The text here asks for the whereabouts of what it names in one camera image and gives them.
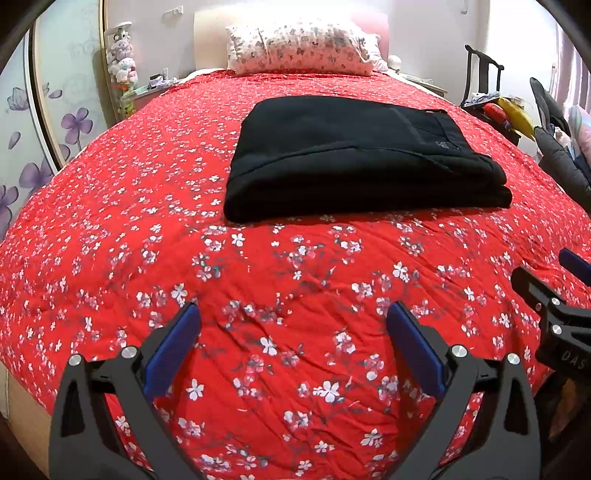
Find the sliding wardrobe door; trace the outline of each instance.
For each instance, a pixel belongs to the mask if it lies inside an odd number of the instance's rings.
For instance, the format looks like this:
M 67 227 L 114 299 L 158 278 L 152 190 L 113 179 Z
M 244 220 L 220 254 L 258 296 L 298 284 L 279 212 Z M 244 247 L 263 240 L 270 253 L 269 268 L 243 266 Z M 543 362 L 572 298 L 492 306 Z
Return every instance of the sliding wardrobe door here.
M 45 136 L 60 165 L 115 124 L 101 48 L 102 0 L 56 0 L 30 52 Z
M 0 243 L 27 200 L 57 171 L 38 135 L 27 44 L 25 37 L 0 74 Z

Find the headboard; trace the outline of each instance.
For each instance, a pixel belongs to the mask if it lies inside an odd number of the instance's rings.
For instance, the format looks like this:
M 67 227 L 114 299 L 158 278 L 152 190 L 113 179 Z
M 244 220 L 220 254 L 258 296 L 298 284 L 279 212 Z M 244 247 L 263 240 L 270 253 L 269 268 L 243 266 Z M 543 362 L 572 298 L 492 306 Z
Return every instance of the headboard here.
M 301 7 L 270 4 L 237 4 L 200 10 L 195 13 L 193 42 L 195 69 L 228 67 L 226 52 L 226 27 L 237 23 L 269 21 L 301 16 Z M 320 11 L 314 8 L 314 15 L 323 18 L 352 20 L 366 33 L 377 33 L 381 39 L 379 50 L 384 60 L 388 59 L 389 27 L 387 14 L 373 11 L 343 11 L 339 8 Z

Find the silver screw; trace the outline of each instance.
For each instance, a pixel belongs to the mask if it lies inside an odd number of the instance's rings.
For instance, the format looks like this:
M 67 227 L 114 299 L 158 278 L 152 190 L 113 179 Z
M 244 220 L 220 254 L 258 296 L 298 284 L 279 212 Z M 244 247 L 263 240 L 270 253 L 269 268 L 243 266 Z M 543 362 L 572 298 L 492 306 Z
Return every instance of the silver screw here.
M 519 365 L 519 362 L 521 362 L 521 360 L 519 359 L 519 355 L 517 355 L 516 353 L 510 353 L 509 355 L 507 355 L 507 361 L 511 365 Z
M 134 346 L 126 346 L 123 350 L 121 350 L 121 356 L 123 358 L 133 358 L 138 354 L 138 349 Z
M 452 347 L 452 354 L 458 358 L 464 358 L 468 354 L 468 350 L 463 345 L 454 345 Z
M 68 360 L 68 363 L 73 367 L 80 365 L 80 363 L 82 363 L 82 356 L 78 354 L 72 355 Z

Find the bed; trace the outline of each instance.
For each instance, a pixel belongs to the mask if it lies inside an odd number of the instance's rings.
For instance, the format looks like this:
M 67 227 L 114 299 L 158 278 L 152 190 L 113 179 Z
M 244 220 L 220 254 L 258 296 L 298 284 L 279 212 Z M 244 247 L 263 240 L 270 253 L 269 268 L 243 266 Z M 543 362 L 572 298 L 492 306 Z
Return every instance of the bed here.
M 196 66 L 219 67 L 208 62 Z M 503 167 L 512 206 L 225 221 L 241 121 L 265 98 L 306 94 L 445 109 Z M 589 258 L 590 225 L 499 133 L 392 76 L 215 71 L 101 135 L 26 205 L 0 245 L 0 361 L 51 414 L 71 354 L 139 345 L 193 301 L 202 334 L 156 405 L 209 480 L 379 477 L 433 406 L 392 348 L 388 306 L 404 301 L 475 355 L 516 352 L 536 391 L 548 375 L 533 355 L 538 318 L 510 273 L 526 265 L 588 306 L 557 254 Z M 146 465 L 110 408 L 130 457 Z

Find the folded black pants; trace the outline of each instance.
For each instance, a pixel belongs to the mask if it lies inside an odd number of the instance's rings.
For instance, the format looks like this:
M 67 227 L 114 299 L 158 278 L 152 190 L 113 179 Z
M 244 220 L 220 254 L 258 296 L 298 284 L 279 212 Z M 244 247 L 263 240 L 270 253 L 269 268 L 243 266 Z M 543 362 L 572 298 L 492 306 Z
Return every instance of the folded black pants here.
M 257 103 L 226 186 L 233 222 L 428 207 L 508 207 L 505 173 L 442 110 L 331 96 Z

